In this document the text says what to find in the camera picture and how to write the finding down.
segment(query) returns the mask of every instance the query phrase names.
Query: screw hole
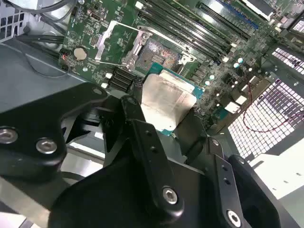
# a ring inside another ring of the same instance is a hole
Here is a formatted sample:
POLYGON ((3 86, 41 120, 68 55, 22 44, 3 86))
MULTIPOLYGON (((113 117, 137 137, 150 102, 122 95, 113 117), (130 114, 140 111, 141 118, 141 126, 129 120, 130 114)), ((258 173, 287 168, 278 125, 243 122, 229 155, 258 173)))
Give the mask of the screw hole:
POLYGON ((235 220, 236 222, 238 221, 237 217, 235 217, 234 215, 231 216, 233 220, 235 220))
POLYGON ((157 152, 158 152, 155 146, 150 147, 150 150, 151 150, 153 153, 157 153, 157 152))
POLYGON ((149 132, 148 130, 146 131, 146 135, 147 136, 151 136, 152 134, 151 134, 151 132, 149 132))
POLYGON ((227 185, 230 185, 230 181, 227 179, 227 178, 224 178, 224 182, 227 184, 227 185))
POLYGON ((228 171, 228 169, 224 165, 222 165, 222 169, 228 171))

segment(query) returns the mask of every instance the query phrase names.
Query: black mounting arm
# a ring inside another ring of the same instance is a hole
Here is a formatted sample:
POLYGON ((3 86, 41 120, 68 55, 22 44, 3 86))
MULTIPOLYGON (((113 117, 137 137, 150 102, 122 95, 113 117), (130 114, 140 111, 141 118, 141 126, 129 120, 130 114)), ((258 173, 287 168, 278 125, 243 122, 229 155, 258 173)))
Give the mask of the black mounting arm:
POLYGON ((188 144, 182 135, 191 129, 181 129, 190 166, 167 159, 136 99, 83 83, 0 114, 0 176, 45 185, 56 178, 66 143, 102 131, 104 168, 57 197, 48 227, 298 227, 245 161, 226 161, 203 128, 188 144))

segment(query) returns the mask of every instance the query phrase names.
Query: silver screw head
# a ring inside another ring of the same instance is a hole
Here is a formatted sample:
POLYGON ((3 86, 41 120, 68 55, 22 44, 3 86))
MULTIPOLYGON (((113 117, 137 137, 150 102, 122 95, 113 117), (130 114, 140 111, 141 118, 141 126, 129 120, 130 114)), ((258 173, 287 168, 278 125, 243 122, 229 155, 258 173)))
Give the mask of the silver screw head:
POLYGON ((10 128, 1 128, 0 129, 0 143, 10 144, 15 142, 18 139, 18 133, 10 128))
POLYGON ((245 161, 244 161, 244 159, 242 159, 242 158, 238 158, 238 161, 239 161, 239 163, 241 163, 242 165, 245 164, 245 161))
POLYGON ((57 150, 57 144, 51 139, 40 139, 36 143, 36 149, 40 153, 51 154, 57 150))
POLYGON ((96 93, 96 94, 99 94, 99 95, 103 94, 103 92, 100 89, 97 89, 97 88, 94 88, 93 92, 96 93))
POLYGON ((239 219, 238 215, 232 211, 232 210, 227 210, 227 216, 229 221, 235 226, 235 227, 241 227, 241 220, 239 219))
POLYGON ((218 141, 216 141, 215 139, 212 139, 212 141, 213 141, 214 145, 216 145, 216 146, 219 145, 218 141))
POLYGON ((177 195, 176 192, 171 188, 164 188, 162 190, 162 196, 169 204, 176 204, 177 203, 177 195))

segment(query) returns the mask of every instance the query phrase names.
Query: ventilation grille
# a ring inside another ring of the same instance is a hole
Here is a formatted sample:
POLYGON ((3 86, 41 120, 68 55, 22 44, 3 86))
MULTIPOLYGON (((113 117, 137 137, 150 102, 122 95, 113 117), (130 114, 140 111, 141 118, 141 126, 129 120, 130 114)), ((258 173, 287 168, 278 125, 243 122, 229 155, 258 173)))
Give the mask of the ventilation grille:
MULTIPOLYGON (((248 108, 245 122, 251 129, 267 131, 299 111, 304 111, 304 99, 285 83, 276 80, 248 108)), ((303 114, 290 119, 276 130, 257 133, 244 126, 243 116, 243 114, 240 115, 228 129, 240 155, 247 161, 267 152, 304 121, 303 114)))
POLYGON ((304 61, 280 49, 279 47, 272 53, 272 55, 280 59, 283 63, 304 75, 304 61))
POLYGON ((0 43, 23 34, 29 15, 13 7, 8 7, 0 0, 0 43))

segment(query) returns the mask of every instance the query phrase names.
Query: gray metal surface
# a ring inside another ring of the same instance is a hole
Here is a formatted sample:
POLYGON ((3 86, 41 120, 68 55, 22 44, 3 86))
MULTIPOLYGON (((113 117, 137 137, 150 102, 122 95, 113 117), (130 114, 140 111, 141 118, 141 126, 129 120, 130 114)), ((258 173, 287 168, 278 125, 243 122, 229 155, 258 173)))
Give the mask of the gray metal surface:
MULTIPOLYGON (((4 45, 14 45, 13 40, 0 44, 0 112, 22 105, 29 101, 76 86, 82 81, 75 75, 49 79, 35 74, 29 67, 20 51, 4 45)), ((50 74, 63 73, 56 61, 39 51, 23 47, 36 70, 50 74)))
POLYGON ((162 71, 150 74, 142 89, 142 112, 148 123, 162 132, 173 131, 196 102, 194 86, 162 71))
POLYGON ((23 34, 29 20, 29 14, 13 7, 6 7, 0 0, 0 43, 23 34))
POLYGON ((15 130, 10 128, 0 129, 0 143, 10 144, 18 139, 18 134, 15 130))

